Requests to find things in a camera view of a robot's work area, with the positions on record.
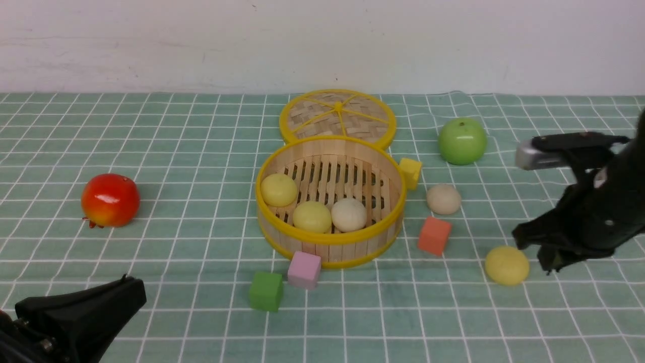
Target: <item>green cube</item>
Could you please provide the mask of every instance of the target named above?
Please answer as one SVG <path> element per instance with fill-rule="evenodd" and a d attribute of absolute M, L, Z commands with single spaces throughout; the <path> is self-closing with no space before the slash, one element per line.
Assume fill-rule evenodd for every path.
<path fill-rule="evenodd" d="M 282 275 L 263 271 L 258 271 L 253 275 L 253 282 L 249 290 L 251 308 L 263 311 L 278 311 L 282 296 Z"/>

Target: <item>yellow bun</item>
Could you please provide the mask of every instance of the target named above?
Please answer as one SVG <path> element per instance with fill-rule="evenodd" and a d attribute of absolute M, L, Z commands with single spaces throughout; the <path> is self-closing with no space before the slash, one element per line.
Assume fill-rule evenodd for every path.
<path fill-rule="evenodd" d="M 298 197 L 298 186 L 289 176 L 282 173 L 275 173 L 267 176 L 260 183 L 262 199 L 268 205 L 274 207 L 285 207 Z"/>
<path fill-rule="evenodd" d="M 530 270 L 524 253 L 508 245 L 493 248 L 486 255 L 484 269 L 491 280 L 506 286 L 520 284 L 528 277 Z"/>
<path fill-rule="evenodd" d="M 326 233 L 332 228 L 332 214 L 321 202 L 303 202 L 293 210 L 293 226 L 313 233 Z"/>

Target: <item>bamboo steamer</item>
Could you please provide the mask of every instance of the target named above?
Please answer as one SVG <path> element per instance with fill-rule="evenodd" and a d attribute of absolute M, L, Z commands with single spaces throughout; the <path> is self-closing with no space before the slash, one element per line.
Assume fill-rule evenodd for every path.
<path fill-rule="evenodd" d="M 280 115 L 286 143 L 312 136 L 338 135 L 387 149 L 396 133 L 394 112 L 381 100 L 345 89 L 302 94 L 287 103 Z"/>
<path fill-rule="evenodd" d="M 297 199 L 286 207 L 272 207 L 262 199 L 261 182 L 276 172 L 291 176 L 298 186 Z M 361 265 L 385 252 L 401 230 L 406 192 L 404 174 L 390 155 L 369 141 L 343 135 L 287 143 L 265 161 L 255 183 L 258 221 L 268 243 L 288 259 L 296 251 L 316 254 L 325 269 Z M 366 206 L 364 229 L 311 233 L 293 226 L 298 203 L 315 200 L 331 210 L 347 197 Z"/>

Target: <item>foam block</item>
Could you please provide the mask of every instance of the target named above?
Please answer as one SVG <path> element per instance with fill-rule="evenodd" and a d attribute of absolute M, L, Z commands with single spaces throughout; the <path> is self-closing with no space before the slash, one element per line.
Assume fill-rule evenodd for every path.
<path fill-rule="evenodd" d="M 278 311 L 283 297 L 283 276 L 264 271 L 256 272 L 248 294 L 252 309 Z"/>
<path fill-rule="evenodd" d="M 290 285 L 312 290 L 318 285 L 321 272 L 321 258 L 314 254 L 296 251 L 291 259 L 287 280 Z"/>
<path fill-rule="evenodd" d="M 417 248 L 441 257 L 451 230 L 452 224 L 449 222 L 433 216 L 427 217 L 419 233 Z"/>
<path fill-rule="evenodd" d="M 399 167 L 405 176 L 406 188 L 411 191 L 415 190 L 419 182 L 419 175 L 421 175 L 422 163 L 417 160 L 401 158 Z"/>

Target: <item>white grid line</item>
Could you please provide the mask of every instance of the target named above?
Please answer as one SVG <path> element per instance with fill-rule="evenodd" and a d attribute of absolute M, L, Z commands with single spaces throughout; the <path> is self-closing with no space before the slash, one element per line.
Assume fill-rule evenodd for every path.
<path fill-rule="evenodd" d="M 590 260 L 584 263 L 582 268 L 584 272 L 580 272 L 578 275 L 564 273 L 563 275 L 556 274 L 554 278 L 525 281 L 520 286 L 520 297 L 515 297 L 521 303 L 519 306 L 496 304 L 497 301 L 502 301 L 498 299 L 503 297 L 496 295 L 499 293 L 498 290 L 493 292 L 492 284 L 486 279 L 482 268 L 484 257 L 480 255 L 482 246 L 479 244 L 509 244 L 508 229 L 510 224 L 520 223 L 535 217 L 536 208 L 544 208 L 547 205 L 554 206 L 560 198 L 559 191 L 569 183 L 571 178 L 563 169 L 557 170 L 557 174 L 527 172 L 525 174 L 527 178 L 518 176 L 519 174 L 515 173 L 515 167 L 506 165 L 508 157 L 514 152 L 512 147 L 519 141 L 518 135 L 527 137 L 535 135 L 535 133 L 574 132 L 580 130 L 580 127 L 576 127 L 577 125 L 583 129 L 589 129 L 585 125 L 594 125 L 601 132 L 630 134 L 635 130 L 634 121 L 637 112 L 642 108 L 641 100 L 645 98 L 634 97 L 633 102 L 627 97 L 561 98 L 557 100 L 557 104 L 551 105 L 547 104 L 546 98 L 520 96 L 513 99 L 513 96 L 497 94 L 467 95 L 462 92 L 449 92 L 442 95 L 425 96 L 378 95 L 378 98 L 393 107 L 398 120 L 404 123 L 405 119 L 409 124 L 409 126 L 401 127 L 408 130 L 408 139 L 397 138 L 390 146 L 389 153 L 395 159 L 404 156 L 418 158 L 424 162 L 424 172 L 421 174 L 419 186 L 429 187 L 433 183 L 446 182 L 454 183 L 458 190 L 463 190 L 462 215 L 440 217 L 458 226 L 453 228 L 453 235 L 451 235 L 447 246 L 449 253 L 442 258 L 434 256 L 421 258 L 418 257 L 418 253 L 413 253 L 412 249 L 415 248 L 417 241 L 415 228 L 425 219 L 421 208 L 426 201 L 418 192 L 412 191 L 408 193 L 408 206 L 406 207 L 410 212 L 404 219 L 402 233 L 396 241 L 397 244 L 404 246 L 404 256 L 385 254 L 376 259 L 373 276 L 361 277 L 360 269 L 357 270 L 358 275 L 352 269 L 340 271 L 335 279 L 325 279 L 319 282 L 321 287 L 339 288 L 340 295 L 337 303 L 321 306 L 321 303 L 317 302 L 316 306 L 313 306 L 312 293 L 305 291 L 304 301 L 300 306 L 281 307 L 282 313 L 278 313 L 278 315 L 267 313 L 263 333 L 256 331 L 256 335 L 248 333 L 239 336 L 240 328 L 243 329 L 243 327 L 236 326 L 237 335 L 230 334 L 231 314 L 235 312 L 235 314 L 243 315 L 251 313 L 252 310 L 234 303 L 235 291 L 248 289 L 250 286 L 251 277 L 248 271 L 250 266 L 270 262 L 270 270 L 275 271 L 275 263 L 281 259 L 276 257 L 275 251 L 271 251 L 270 255 L 259 254 L 259 251 L 245 249 L 243 246 L 250 241 L 263 240 L 257 228 L 257 217 L 253 215 L 252 211 L 255 202 L 252 198 L 253 180 L 259 171 L 260 157 L 267 157 L 274 148 L 283 144 L 282 139 L 278 138 L 277 125 L 267 125 L 267 123 L 277 122 L 279 111 L 284 103 L 273 101 L 267 95 L 254 98 L 242 95 L 236 102 L 225 99 L 224 95 L 212 97 L 213 102 L 197 101 L 197 94 L 190 95 L 190 99 L 188 96 L 179 97 L 181 100 L 176 99 L 178 95 L 166 94 L 168 99 L 165 101 L 159 101 L 159 98 L 153 99 L 153 95 L 136 95 L 138 98 L 135 101 L 135 98 L 131 97 L 133 94 L 100 94 L 93 102 L 86 101 L 87 97 L 84 97 L 82 102 L 78 102 L 79 96 L 81 96 L 78 94 L 68 97 L 65 97 L 64 94 L 52 94 L 48 102 L 41 102 L 45 98 L 36 98 L 38 94 L 33 93 L 22 95 L 21 100 L 24 101 L 21 102 L 16 101 L 15 95 L 10 97 L 10 94 L 4 94 L 2 96 L 0 120 L 3 121 L 3 124 L 0 125 L 0 140 L 5 140 L 7 144 L 4 149 L 0 149 L 5 150 L 0 151 L 2 154 L 0 155 L 0 193 L 5 191 L 4 195 L 0 194 L 0 236 L 5 235 L 0 240 L 0 301 L 4 300 L 2 306 L 5 311 L 14 313 L 12 307 L 8 306 L 9 303 L 23 297 L 14 296 L 21 293 L 21 290 L 16 289 L 17 287 L 21 289 L 42 288 L 47 295 L 55 288 L 74 289 L 77 287 L 75 290 L 78 290 L 112 281 L 113 279 L 105 276 L 103 271 L 114 271 L 121 265 L 129 265 L 129 273 L 143 278 L 151 291 L 156 289 L 153 294 L 154 299 L 150 299 L 149 304 L 141 309 L 141 313 L 149 314 L 149 316 L 146 318 L 144 315 L 144 318 L 141 319 L 144 321 L 139 321 L 138 331 L 140 332 L 130 331 L 129 334 L 116 339 L 116 342 L 140 344 L 136 356 L 137 362 L 147 361 L 150 358 L 148 354 L 151 352 L 146 350 L 147 342 L 176 343 L 178 344 L 176 345 L 178 362 L 187 362 L 187 354 L 196 353 L 188 351 L 193 346 L 187 343 L 212 341 L 215 346 L 221 345 L 219 361 L 227 363 L 230 357 L 226 348 L 230 345 L 227 342 L 234 340 L 256 341 L 255 345 L 249 345 L 248 354 L 261 354 L 260 361 L 264 362 L 269 359 L 267 355 L 269 354 L 269 341 L 280 344 L 279 342 L 282 340 L 294 339 L 303 341 L 303 361 L 312 357 L 309 355 L 311 352 L 308 351 L 308 346 L 312 342 L 320 342 L 321 340 L 338 340 L 339 344 L 342 341 L 342 360 L 345 362 L 354 361 L 356 359 L 354 354 L 363 353 L 350 350 L 350 346 L 355 349 L 356 346 L 353 345 L 353 342 L 357 340 L 382 342 L 385 352 L 384 359 L 387 362 L 399 360 L 402 352 L 396 342 L 403 340 L 418 342 L 420 350 L 416 353 L 419 354 L 421 360 L 427 363 L 434 361 L 433 354 L 435 353 L 432 348 L 429 348 L 429 343 L 432 341 L 463 342 L 466 351 L 455 353 L 465 353 L 465 359 L 469 362 L 479 354 L 481 348 L 478 342 L 498 342 L 500 346 L 497 354 L 504 355 L 506 360 L 514 363 L 517 358 L 513 356 L 510 349 L 509 342 L 511 341 L 533 342 L 534 348 L 544 349 L 548 360 L 555 362 L 555 351 L 551 351 L 553 346 L 550 345 L 552 342 L 580 340 L 586 349 L 582 351 L 575 347 L 567 347 L 566 349 L 573 349 L 572 351 L 575 351 L 576 354 L 588 354 L 592 361 L 596 361 L 598 358 L 593 355 L 593 349 L 597 347 L 592 346 L 591 339 L 619 338 L 627 345 L 628 349 L 626 350 L 630 352 L 629 358 L 625 356 L 625 362 L 629 362 L 630 359 L 637 361 L 642 358 L 638 356 L 640 353 L 635 351 L 634 344 L 636 344 L 635 339 L 645 338 L 645 331 L 634 330 L 634 328 L 627 331 L 624 326 L 626 316 L 638 319 L 639 313 L 645 313 L 642 301 L 645 296 L 642 294 L 645 291 L 643 289 L 645 280 L 642 279 L 642 273 L 635 267 L 635 264 L 645 261 L 642 236 L 635 238 L 636 246 L 632 247 L 635 247 L 635 250 L 630 250 L 633 251 L 631 255 L 623 253 L 606 260 Z M 285 95 L 284 101 L 287 102 L 294 96 Z M 442 97 L 438 101 L 441 104 L 433 103 L 437 100 L 437 96 Z M 66 112 L 63 113 L 62 108 L 65 106 Z M 233 107 L 237 107 L 236 113 L 231 112 Z M 88 113 L 80 112 L 85 109 L 88 110 Z M 138 109 L 139 112 L 132 112 L 134 109 Z M 16 119 L 17 115 L 26 116 L 26 118 Z M 438 134 L 441 127 L 440 122 L 443 123 L 455 116 L 476 117 L 482 120 L 486 132 L 489 134 L 490 142 L 496 146 L 495 150 L 485 154 L 485 158 L 489 162 L 482 161 L 475 163 L 475 165 L 455 168 L 440 159 L 439 153 L 436 152 L 437 141 L 432 135 Z M 39 124 L 45 118 L 49 119 L 48 123 L 51 125 Z M 181 122 L 183 125 L 173 124 L 173 122 Z M 537 123 L 541 125 L 549 123 L 557 127 L 538 128 Z M 43 137 L 39 138 L 37 136 L 39 134 L 42 134 Z M 115 135 L 123 135 L 124 137 L 119 138 Z M 222 148 L 222 145 L 225 145 L 228 152 Z M 220 166 L 219 163 L 223 162 L 224 155 L 226 155 L 226 163 Z M 39 163 L 43 165 L 33 165 L 32 161 L 35 161 L 37 157 L 41 157 L 43 160 L 50 158 L 51 161 L 45 163 L 40 161 Z M 180 160 L 180 158 L 194 159 L 196 164 L 194 166 L 176 165 L 176 160 Z M 134 160 L 136 165 L 133 165 L 129 160 Z M 72 206 L 79 205 L 80 199 L 74 198 L 72 193 L 79 191 L 83 186 L 84 181 L 79 180 L 80 177 L 94 169 L 135 173 L 134 180 L 141 185 L 141 190 L 144 190 L 145 193 L 141 200 L 142 209 L 149 212 L 146 212 L 147 215 L 137 216 L 134 220 L 135 226 L 131 230 L 117 231 L 113 229 L 103 234 L 100 231 L 97 232 L 97 235 L 90 234 L 85 231 L 86 224 L 81 222 L 80 216 L 75 218 L 69 214 Z M 74 180 L 65 182 L 60 176 L 54 178 L 55 171 L 58 174 L 64 171 L 69 175 L 68 179 Z M 446 171 L 447 174 L 442 177 L 440 175 L 443 175 L 443 171 Z M 177 175 L 182 172 L 189 176 L 183 180 L 177 179 Z M 162 175 L 161 182 L 152 179 L 152 176 L 161 178 Z M 434 180 L 433 175 L 439 175 L 439 177 Z M 498 177 L 496 180 L 488 180 L 484 175 L 488 177 L 497 175 Z M 531 178 L 528 176 L 531 175 L 534 176 L 535 181 L 530 181 Z M 57 190 L 60 190 L 59 194 L 41 195 L 46 187 L 56 187 Z M 198 196 L 194 187 L 198 187 L 202 195 Z M 531 187 L 537 187 L 543 191 L 544 197 L 536 198 L 532 195 L 533 189 Z M 38 191 L 33 194 L 28 188 Z M 203 191 L 207 188 L 212 188 L 212 196 L 204 195 Z M 237 191 L 237 194 L 228 192 L 233 190 Z M 500 195 L 499 191 L 501 190 L 511 192 L 510 197 L 506 199 L 506 195 Z M 192 202 L 215 205 L 213 216 L 201 218 L 194 214 L 188 215 L 188 206 Z M 169 209 L 179 208 L 180 204 L 183 207 L 181 217 L 167 214 Z M 468 217 L 472 214 L 473 209 L 476 212 L 476 209 L 483 207 L 483 205 L 490 207 L 490 216 L 480 213 L 473 218 Z M 49 206 L 55 210 L 55 212 L 52 210 L 54 217 L 42 217 L 41 209 Z M 235 215 L 225 210 L 229 209 L 229 206 L 239 209 Z M 513 218 L 515 216 L 508 213 L 500 213 L 507 206 L 519 209 L 520 214 L 523 215 Z M 22 217 L 14 217 L 16 212 L 22 214 Z M 151 223 L 162 225 L 165 224 L 164 221 L 170 222 L 169 232 L 174 233 L 174 238 L 172 236 L 160 237 L 158 233 L 155 234 L 155 231 L 149 229 L 152 226 Z M 71 228 L 71 223 L 76 222 L 80 227 L 78 229 L 75 226 Z M 487 235 L 481 229 L 482 223 L 486 222 L 494 223 L 497 226 L 497 231 L 491 230 L 493 234 Z M 29 223 L 34 225 L 37 223 L 48 224 L 48 227 L 44 229 L 44 232 L 34 232 L 42 234 L 41 236 L 26 233 L 23 230 L 17 233 L 20 228 L 24 229 L 26 225 L 30 225 Z M 58 223 L 56 226 L 60 225 L 63 229 L 54 230 L 52 226 L 55 223 Z M 186 223 L 208 224 L 210 230 L 201 234 L 192 233 L 195 236 L 188 236 L 183 234 L 185 228 L 182 228 L 182 225 L 186 225 Z M 236 226 L 236 230 L 228 232 L 214 230 L 215 228 L 233 228 L 228 225 Z M 51 244 L 58 243 L 64 246 L 59 258 L 43 254 L 37 255 L 41 243 L 45 240 L 50 243 L 48 248 L 51 248 Z M 129 258 L 125 252 L 121 252 L 118 256 L 114 255 L 116 247 L 112 245 L 112 242 L 122 243 L 123 246 L 132 242 L 134 250 L 132 257 Z M 187 242 L 198 244 L 200 248 L 204 249 L 200 250 L 199 254 L 192 254 L 189 257 L 175 255 L 186 252 L 182 248 L 189 245 Z M 232 242 L 239 243 L 239 245 L 231 244 L 236 251 L 229 249 L 221 255 L 212 253 Z M 150 250 L 150 243 L 152 243 L 153 251 Z M 470 252 L 467 254 L 458 251 L 458 249 L 469 248 L 467 246 L 470 246 Z M 109 256 L 107 255 L 108 248 L 112 249 Z M 537 261 L 535 256 L 528 255 L 528 257 L 535 265 Z M 89 268 L 86 276 L 63 276 L 62 271 L 65 271 L 67 267 L 82 264 Z M 183 280 L 172 278 L 171 268 L 177 264 L 190 266 L 194 268 L 194 271 L 189 272 L 191 274 L 189 276 L 183 276 Z M 438 279 L 435 276 L 430 280 L 417 278 L 418 276 L 426 277 L 428 272 L 424 270 L 424 264 L 441 264 L 445 269 L 445 272 L 442 269 L 441 273 L 444 272 L 446 275 Z M 453 264 L 478 271 L 481 277 L 473 279 L 460 276 L 460 271 Z M 615 266 L 614 271 L 616 272 L 613 275 L 603 275 L 602 269 L 610 268 L 611 265 Z M 406 274 L 410 276 L 410 280 L 391 280 L 392 274 L 396 273 L 396 268 L 407 270 Z M 218 277 L 214 275 L 215 273 L 224 273 L 225 275 Z M 353 287 L 358 285 L 373 289 L 372 306 L 350 305 L 352 299 L 357 298 Z M 161 290 L 172 289 L 175 286 L 181 286 L 182 289 L 194 288 L 191 290 L 193 293 L 190 296 L 182 297 L 185 300 L 182 307 L 172 307 L 172 305 L 168 305 L 168 302 L 161 301 L 162 296 L 166 296 Z M 209 288 L 221 287 L 228 289 L 225 291 L 233 291 L 231 299 L 227 304 L 219 304 L 217 307 L 203 306 L 203 301 L 200 301 L 201 305 L 198 306 L 199 291 L 206 286 Z M 562 304 L 541 306 L 533 301 L 534 297 L 531 292 L 534 293 L 540 291 L 536 289 L 551 288 L 552 286 L 557 286 L 559 289 L 559 294 L 563 299 Z M 586 306 L 581 305 L 580 302 L 574 302 L 571 299 L 576 296 L 571 291 L 565 292 L 565 286 L 576 289 L 584 288 L 586 294 L 589 294 L 588 298 L 593 299 L 594 303 L 591 306 Z M 606 288 L 611 286 L 622 286 L 628 301 L 617 304 L 615 296 L 607 296 Z M 409 295 L 404 296 L 408 301 L 405 301 L 404 304 L 400 304 L 400 302 L 393 304 L 392 296 L 385 294 L 385 287 L 388 290 L 395 287 L 397 291 L 409 291 Z M 451 298 L 452 303 L 448 300 L 447 304 L 441 304 L 447 306 L 424 306 L 420 289 L 435 287 L 445 287 L 446 291 L 449 291 L 446 298 Z M 457 294 L 457 290 L 463 294 L 464 289 L 467 290 L 469 287 L 476 288 L 475 291 L 485 291 L 483 295 L 477 297 L 480 300 L 474 306 L 472 306 L 473 304 L 464 304 L 462 301 L 464 297 Z M 317 316 L 320 316 L 310 313 L 312 311 L 341 312 L 339 316 L 342 319 L 335 323 L 342 324 L 342 333 L 320 335 L 320 332 L 316 332 L 318 334 L 311 334 L 312 331 L 308 329 L 309 325 L 315 322 Z M 380 323 L 378 324 L 379 331 L 374 336 L 357 336 L 348 333 L 347 318 L 353 312 L 358 311 L 380 314 L 381 321 L 377 322 Z M 400 311 L 402 314 L 409 314 L 409 316 L 418 315 L 421 329 L 418 336 L 397 337 L 387 334 L 391 328 L 389 324 L 397 324 L 397 322 L 388 320 L 386 323 L 385 315 L 389 316 L 394 311 Z M 537 332 L 510 335 L 504 330 L 507 327 L 506 324 L 520 323 L 507 321 L 502 324 L 499 314 L 507 311 L 530 314 L 531 318 L 528 321 L 535 324 Z M 223 330 L 222 326 L 213 326 L 213 329 L 221 332 L 220 335 L 202 332 L 201 336 L 194 336 L 191 324 L 195 320 L 195 312 L 217 312 L 226 316 Z M 270 333 L 269 316 L 273 319 L 278 318 L 280 314 L 290 312 L 300 312 L 304 315 L 303 334 L 274 335 Z M 455 324 L 458 325 L 454 329 L 459 328 L 459 333 L 454 337 L 444 337 L 437 336 L 437 331 L 433 333 L 426 331 L 426 324 L 423 322 L 424 314 L 431 312 L 440 315 L 445 312 L 454 313 L 457 317 Z M 481 332 L 479 332 L 480 336 L 466 334 L 465 324 L 468 324 L 468 327 L 472 329 L 474 323 L 472 320 L 467 320 L 472 318 L 466 316 L 472 316 L 474 312 L 495 315 L 499 334 L 492 337 L 489 336 L 490 334 L 482 334 Z M 613 326 L 616 333 L 597 334 L 596 332 L 595 334 L 592 331 L 585 331 L 580 325 L 583 322 L 576 321 L 574 312 L 607 314 L 611 320 L 610 325 Z M 175 330 L 176 333 L 151 331 L 152 324 L 159 322 L 159 313 L 182 315 L 182 319 L 186 319 L 187 315 L 188 318 L 183 327 L 181 321 L 178 322 L 180 326 L 177 328 L 182 329 L 181 331 Z M 539 316 L 541 317 L 541 314 L 545 313 L 568 314 L 575 330 L 566 334 L 563 332 L 560 335 L 554 335 L 551 329 L 549 333 L 548 330 L 545 330 L 546 325 L 555 322 L 539 319 Z M 511 325 L 510 328 L 522 331 L 518 326 Z M 114 357 L 121 357 L 121 354 L 128 353 L 114 351 Z M 131 355 L 126 358 L 127 361 L 134 359 L 135 357 Z"/>

